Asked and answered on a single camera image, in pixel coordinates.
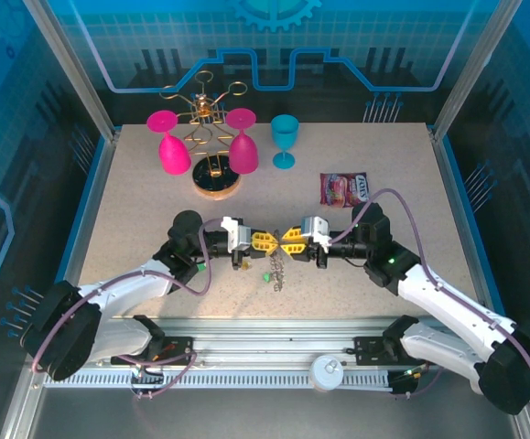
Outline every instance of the red snack packet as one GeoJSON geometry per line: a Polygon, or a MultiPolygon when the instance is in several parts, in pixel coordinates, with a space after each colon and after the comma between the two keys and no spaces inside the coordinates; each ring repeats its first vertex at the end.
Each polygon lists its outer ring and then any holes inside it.
{"type": "Polygon", "coordinates": [[[366,173],[319,174],[320,204],[333,208],[353,208],[368,201],[366,173]]]}

